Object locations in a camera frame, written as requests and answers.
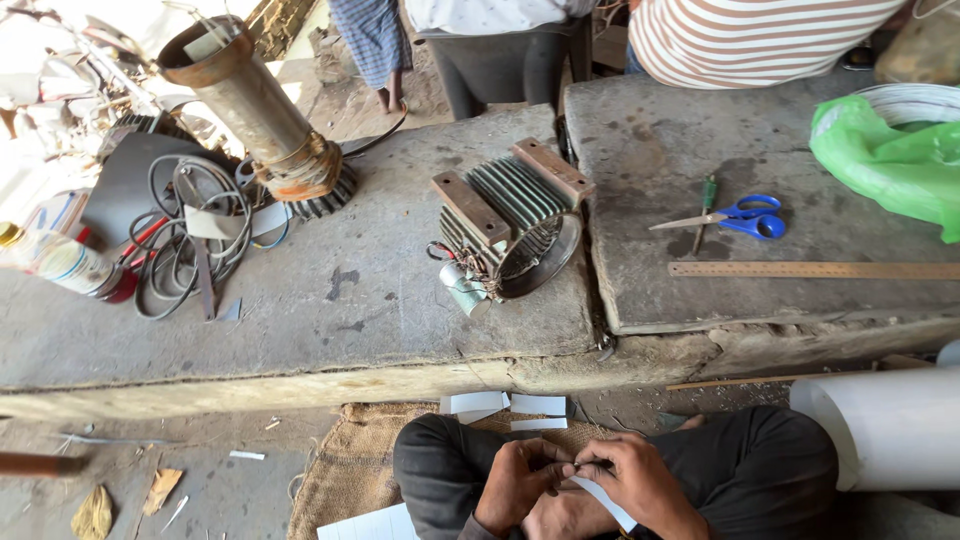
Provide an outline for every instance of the white shirt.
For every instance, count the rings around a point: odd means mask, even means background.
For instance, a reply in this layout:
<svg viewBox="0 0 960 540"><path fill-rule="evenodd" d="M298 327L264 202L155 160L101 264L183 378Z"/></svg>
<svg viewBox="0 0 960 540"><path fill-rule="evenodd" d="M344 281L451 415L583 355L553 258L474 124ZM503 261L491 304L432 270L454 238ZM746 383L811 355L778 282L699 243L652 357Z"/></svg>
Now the white shirt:
<svg viewBox="0 0 960 540"><path fill-rule="evenodd" d="M414 30L490 36L530 30L590 13L597 0L407 0Z"/></svg>
<svg viewBox="0 0 960 540"><path fill-rule="evenodd" d="M643 0L630 42L655 79L771 86L829 73L906 0Z"/></svg>

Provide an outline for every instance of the checkered lungi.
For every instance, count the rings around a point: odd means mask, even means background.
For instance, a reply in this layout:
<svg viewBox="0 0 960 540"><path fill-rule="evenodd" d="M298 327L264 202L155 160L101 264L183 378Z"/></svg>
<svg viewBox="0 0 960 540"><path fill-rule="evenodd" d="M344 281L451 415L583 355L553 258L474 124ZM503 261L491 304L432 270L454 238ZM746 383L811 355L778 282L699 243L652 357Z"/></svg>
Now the checkered lungi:
<svg viewBox="0 0 960 540"><path fill-rule="evenodd" d="M367 86L387 85L390 72L413 69L413 50L397 0L327 0L330 17L347 41Z"/></svg>

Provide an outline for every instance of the black plastic chair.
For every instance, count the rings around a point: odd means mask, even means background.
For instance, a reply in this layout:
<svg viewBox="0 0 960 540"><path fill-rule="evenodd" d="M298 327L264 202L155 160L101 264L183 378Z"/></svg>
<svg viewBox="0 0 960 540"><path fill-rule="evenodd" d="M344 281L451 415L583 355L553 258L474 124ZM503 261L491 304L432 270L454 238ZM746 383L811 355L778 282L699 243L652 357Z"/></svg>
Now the black plastic chair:
<svg viewBox="0 0 960 540"><path fill-rule="evenodd" d="M493 36L425 30L414 42L430 48L456 120L476 116L488 103L549 103L556 110L567 55L574 83L591 73L590 15Z"/></svg>

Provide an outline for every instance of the green screwdriver handle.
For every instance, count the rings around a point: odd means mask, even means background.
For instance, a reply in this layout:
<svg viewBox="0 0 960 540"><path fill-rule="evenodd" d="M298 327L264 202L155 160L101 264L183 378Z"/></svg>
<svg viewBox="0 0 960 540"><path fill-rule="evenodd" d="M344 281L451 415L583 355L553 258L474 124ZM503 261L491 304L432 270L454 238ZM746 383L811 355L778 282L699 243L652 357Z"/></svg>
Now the green screwdriver handle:
<svg viewBox="0 0 960 540"><path fill-rule="evenodd" d="M713 175L710 175L704 178L704 208L709 209L713 207L713 197L717 194L717 182L713 179Z"/></svg>

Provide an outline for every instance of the hand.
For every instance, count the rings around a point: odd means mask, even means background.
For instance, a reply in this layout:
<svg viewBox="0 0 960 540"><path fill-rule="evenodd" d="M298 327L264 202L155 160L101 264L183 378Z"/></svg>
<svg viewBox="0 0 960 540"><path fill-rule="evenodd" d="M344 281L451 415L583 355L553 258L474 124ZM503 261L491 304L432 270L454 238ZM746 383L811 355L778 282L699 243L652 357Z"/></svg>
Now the hand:
<svg viewBox="0 0 960 540"><path fill-rule="evenodd" d="M613 469L592 463L602 459L611 461ZM576 463L578 477L600 484L614 503L663 540L709 538L707 520L641 435L619 433L610 440L592 440L577 454Z"/></svg>
<svg viewBox="0 0 960 540"><path fill-rule="evenodd" d="M473 519L490 534L506 537L510 528L520 525L530 513L540 495L555 490L576 473L571 461L563 449L543 439L503 445L493 458Z"/></svg>

